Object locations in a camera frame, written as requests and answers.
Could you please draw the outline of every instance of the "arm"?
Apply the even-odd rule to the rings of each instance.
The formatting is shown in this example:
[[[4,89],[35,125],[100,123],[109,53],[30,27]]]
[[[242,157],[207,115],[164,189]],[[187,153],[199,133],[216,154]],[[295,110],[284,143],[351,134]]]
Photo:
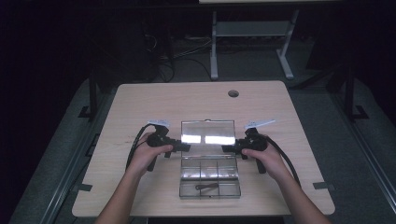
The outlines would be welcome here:
[[[172,150],[170,145],[149,147],[146,143],[148,136],[149,133],[146,133],[139,140],[139,147],[134,152],[130,165],[95,223],[127,223],[140,178],[156,156]]]
[[[306,196],[271,144],[264,151],[243,149],[242,153],[262,161],[268,174],[279,185],[296,223],[331,223]]]

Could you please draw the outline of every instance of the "table leg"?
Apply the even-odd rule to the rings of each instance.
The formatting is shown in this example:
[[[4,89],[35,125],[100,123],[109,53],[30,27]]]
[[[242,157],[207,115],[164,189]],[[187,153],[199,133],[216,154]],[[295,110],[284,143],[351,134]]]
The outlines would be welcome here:
[[[297,21],[298,14],[299,14],[299,10],[295,10],[293,12],[293,15],[291,17],[290,24],[289,24],[289,27],[288,27],[288,31],[286,32],[285,43],[283,44],[282,49],[277,49],[276,50],[277,57],[278,57],[278,59],[280,61],[280,64],[282,65],[283,72],[285,73],[285,76],[286,76],[287,79],[294,79],[294,75],[291,72],[288,60],[286,59],[286,52],[287,52],[288,47],[289,47],[289,43],[290,43],[290,40],[291,40],[291,36],[293,34],[293,30],[294,30],[295,23]]]

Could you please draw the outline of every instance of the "floor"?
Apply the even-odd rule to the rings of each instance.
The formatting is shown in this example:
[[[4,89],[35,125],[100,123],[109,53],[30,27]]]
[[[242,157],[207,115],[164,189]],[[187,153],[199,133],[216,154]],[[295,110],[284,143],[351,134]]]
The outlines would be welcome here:
[[[281,80],[288,87],[297,85],[318,71],[305,69],[313,42],[293,40],[287,58],[295,79],[283,77],[276,57],[276,41],[260,50],[251,46],[219,54],[218,81]],[[176,44],[176,51],[183,51]],[[172,72],[160,65],[163,73]],[[171,82],[211,81],[209,52],[199,51],[176,61]],[[361,105],[368,119],[351,123],[343,113],[343,91],[330,94],[325,77],[303,90],[290,90],[304,131],[317,159],[325,181],[333,186],[330,194],[335,212],[329,215],[333,223],[396,223],[395,211],[379,187],[364,146],[373,149],[377,161],[389,182],[396,182],[396,129],[376,105],[369,89],[356,80],[355,105]],[[163,82],[157,77],[153,82]],[[74,217],[71,209],[94,151],[94,139],[100,134],[116,89],[98,92],[99,111],[95,119],[79,118],[83,106],[89,105],[88,81],[81,84],[53,135],[47,151],[38,165],[10,223],[92,223],[92,217]],[[144,217],[131,217],[131,223],[145,223]],[[285,223],[293,223],[284,217]]]

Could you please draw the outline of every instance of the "clear plastic box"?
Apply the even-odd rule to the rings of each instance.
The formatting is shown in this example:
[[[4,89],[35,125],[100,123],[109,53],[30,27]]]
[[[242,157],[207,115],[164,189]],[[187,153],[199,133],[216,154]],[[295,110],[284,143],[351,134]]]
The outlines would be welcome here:
[[[221,146],[235,142],[233,120],[183,121],[179,196],[184,199],[239,198],[238,168],[233,153]]]

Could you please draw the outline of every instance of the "controller cable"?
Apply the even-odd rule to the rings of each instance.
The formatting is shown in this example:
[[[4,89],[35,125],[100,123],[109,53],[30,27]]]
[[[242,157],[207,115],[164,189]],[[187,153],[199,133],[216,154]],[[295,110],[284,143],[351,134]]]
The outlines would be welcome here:
[[[286,155],[286,153],[285,153],[285,152],[277,145],[277,143],[276,143],[274,140],[272,140],[269,136],[267,136],[267,135],[262,135],[262,136],[264,136],[264,138],[267,140],[267,142],[269,142],[271,145],[273,145],[274,148],[275,148],[275,149],[279,152],[279,154],[283,157],[283,159],[285,159],[286,163],[288,164],[288,166],[289,166],[289,168],[290,168],[290,170],[291,170],[291,173],[292,173],[292,175],[293,175],[295,181],[296,181],[297,184],[301,187],[300,179],[299,179],[299,177],[297,176],[297,172],[296,172],[296,170],[294,169],[294,166],[293,166],[293,164],[291,163],[289,157]]]
[[[142,127],[140,129],[139,133],[137,134],[136,138],[134,139],[134,143],[132,144],[131,151],[129,152],[129,155],[128,155],[128,160],[126,162],[125,170],[128,168],[129,163],[131,163],[131,159],[134,156],[134,151],[140,146],[140,145],[138,146],[137,143],[139,142],[140,137],[142,136],[143,132],[147,129],[148,126],[152,126],[152,124],[147,124],[146,126]]]

